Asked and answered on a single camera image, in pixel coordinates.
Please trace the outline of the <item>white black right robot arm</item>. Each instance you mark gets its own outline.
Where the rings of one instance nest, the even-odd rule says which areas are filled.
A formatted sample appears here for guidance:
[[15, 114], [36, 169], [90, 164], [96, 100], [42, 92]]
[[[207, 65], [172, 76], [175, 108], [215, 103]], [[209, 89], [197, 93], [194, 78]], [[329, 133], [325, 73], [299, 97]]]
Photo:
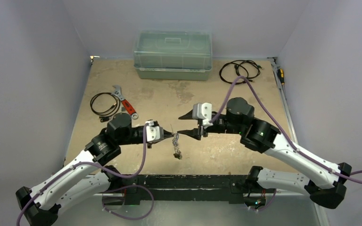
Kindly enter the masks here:
[[210, 133], [238, 134], [240, 143], [252, 151], [276, 158], [295, 172], [281, 172], [253, 166], [243, 183], [249, 191], [280, 189], [309, 196], [314, 203], [335, 209], [344, 200], [345, 182], [351, 174], [347, 163], [326, 161], [289, 141], [277, 127], [254, 116], [254, 107], [241, 97], [226, 104], [226, 113], [212, 110], [210, 103], [194, 104], [181, 120], [196, 120], [197, 128], [181, 134], [200, 140]]

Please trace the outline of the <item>large metal keyring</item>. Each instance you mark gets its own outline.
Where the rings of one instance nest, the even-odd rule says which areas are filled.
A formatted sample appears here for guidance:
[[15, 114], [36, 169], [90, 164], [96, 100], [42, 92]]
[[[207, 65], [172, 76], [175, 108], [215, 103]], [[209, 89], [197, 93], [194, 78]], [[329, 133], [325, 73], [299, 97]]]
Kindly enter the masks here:
[[174, 149], [173, 155], [176, 159], [182, 160], [182, 153], [179, 148], [179, 133], [177, 133], [173, 130], [172, 125], [171, 125], [171, 129], [172, 129], [172, 135], [173, 135], [173, 139], [172, 139], [172, 145], [173, 145], [173, 149]]

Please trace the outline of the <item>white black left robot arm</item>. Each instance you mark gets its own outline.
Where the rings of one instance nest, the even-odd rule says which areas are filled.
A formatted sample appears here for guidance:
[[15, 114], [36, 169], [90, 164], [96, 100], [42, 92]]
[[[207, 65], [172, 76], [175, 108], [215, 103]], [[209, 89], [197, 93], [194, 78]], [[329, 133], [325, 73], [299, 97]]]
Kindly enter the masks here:
[[[134, 178], [142, 171], [147, 149], [173, 137], [157, 121], [148, 120], [133, 127], [126, 113], [116, 114], [79, 154], [57, 173], [31, 188], [16, 191], [20, 213], [16, 225], [25, 218], [31, 226], [51, 226], [60, 214], [94, 194], [123, 189], [122, 179]], [[130, 175], [121, 174], [107, 164], [121, 153], [123, 145], [143, 145], [139, 169]]]

